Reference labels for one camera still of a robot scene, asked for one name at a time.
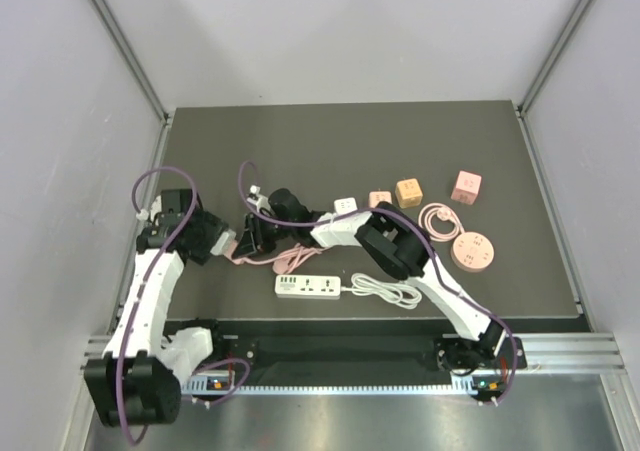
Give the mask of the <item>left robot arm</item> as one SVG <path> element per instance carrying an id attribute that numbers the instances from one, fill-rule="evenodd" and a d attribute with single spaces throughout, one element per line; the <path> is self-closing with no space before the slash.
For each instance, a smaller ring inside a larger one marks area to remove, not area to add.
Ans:
<path id="1" fill-rule="evenodd" d="M 84 380 L 101 423 L 149 426 L 175 421 L 181 388 L 201 363 L 226 358 L 225 341 L 209 326 L 164 334 L 176 284 L 187 263 L 206 264 L 229 249 L 235 233 L 206 211 L 190 189 L 164 190 L 136 238 L 134 274 L 120 320 L 100 357 L 84 368 Z"/>

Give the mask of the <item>white cube plug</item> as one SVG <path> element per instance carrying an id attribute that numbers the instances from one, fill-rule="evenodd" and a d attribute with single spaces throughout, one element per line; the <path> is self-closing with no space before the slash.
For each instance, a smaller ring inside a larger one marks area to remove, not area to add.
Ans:
<path id="1" fill-rule="evenodd" d="M 334 201 L 334 212 L 338 215 L 346 215 L 358 210 L 358 204 L 354 197 L 339 198 Z"/>

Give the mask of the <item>light pink deer cube plug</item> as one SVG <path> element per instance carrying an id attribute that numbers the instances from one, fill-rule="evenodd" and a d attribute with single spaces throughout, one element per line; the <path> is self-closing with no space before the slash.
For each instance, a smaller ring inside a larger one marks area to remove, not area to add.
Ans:
<path id="1" fill-rule="evenodd" d="M 372 191 L 369 193 L 368 205 L 371 208 L 377 207 L 380 203 L 393 203 L 393 196 L 390 191 Z"/>

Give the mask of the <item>white cube plug adapter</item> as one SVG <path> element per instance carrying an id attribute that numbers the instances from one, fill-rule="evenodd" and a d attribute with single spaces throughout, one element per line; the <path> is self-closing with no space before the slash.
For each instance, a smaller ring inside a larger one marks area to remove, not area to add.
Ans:
<path id="1" fill-rule="evenodd" d="M 226 229 L 220 233 L 216 242 L 210 249 L 212 256 L 224 256 L 229 253 L 232 245 L 235 243 L 236 233 L 231 229 Z"/>

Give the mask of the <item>orange cube plug adapter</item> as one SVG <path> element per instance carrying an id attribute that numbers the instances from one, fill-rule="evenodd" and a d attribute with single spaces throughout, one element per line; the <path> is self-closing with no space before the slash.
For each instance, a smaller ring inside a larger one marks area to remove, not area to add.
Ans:
<path id="1" fill-rule="evenodd" d="M 423 200 L 419 181 L 416 178 L 398 181 L 395 186 L 395 196 L 401 209 L 419 206 Z"/>

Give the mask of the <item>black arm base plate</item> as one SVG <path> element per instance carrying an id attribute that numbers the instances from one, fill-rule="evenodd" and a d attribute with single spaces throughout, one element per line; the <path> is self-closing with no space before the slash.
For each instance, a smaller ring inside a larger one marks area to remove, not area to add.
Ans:
<path id="1" fill-rule="evenodd" d="M 416 364 L 429 371 L 470 371 L 500 368 L 516 363 L 525 367 L 522 353 L 504 342 L 498 354 L 459 338 L 409 336 L 222 336 L 216 335 L 213 351 L 200 360 L 209 364 L 243 358 L 253 370 L 281 363 L 392 363 Z"/>

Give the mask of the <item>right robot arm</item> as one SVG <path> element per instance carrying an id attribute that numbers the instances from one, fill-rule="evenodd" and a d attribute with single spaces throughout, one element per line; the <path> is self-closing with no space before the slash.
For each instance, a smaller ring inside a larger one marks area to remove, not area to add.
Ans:
<path id="1" fill-rule="evenodd" d="M 474 370 L 502 356 L 507 332 L 501 321 L 448 273 L 428 233 L 392 204 L 312 211 L 286 188 L 265 196 L 257 186 L 243 201 L 248 213 L 237 259 L 269 253 L 285 238 L 308 248 L 359 247 L 389 277 L 426 296 L 453 325 L 458 338 L 441 352 L 445 364 Z"/>

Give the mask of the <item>pink power strip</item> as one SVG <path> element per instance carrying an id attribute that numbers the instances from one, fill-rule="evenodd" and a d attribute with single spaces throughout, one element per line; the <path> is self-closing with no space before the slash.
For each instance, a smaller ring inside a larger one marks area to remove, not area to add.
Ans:
<path id="1" fill-rule="evenodd" d="M 237 246 L 238 242 L 236 240 L 232 240 L 224 253 L 224 257 L 235 265 L 241 265 L 245 263 L 245 259 L 243 257 L 233 257 Z"/>

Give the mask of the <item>pink round socket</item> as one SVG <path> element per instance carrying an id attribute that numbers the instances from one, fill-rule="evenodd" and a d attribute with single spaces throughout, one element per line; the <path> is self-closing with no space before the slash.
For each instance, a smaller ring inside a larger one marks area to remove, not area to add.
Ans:
<path id="1" fill-rule="evenodd" d="M 470 273 L 479 273 L 493 263 L 495 249 L 483 234 L 466 231 L 453 240 L 450 254 L 458 268 Z"/>

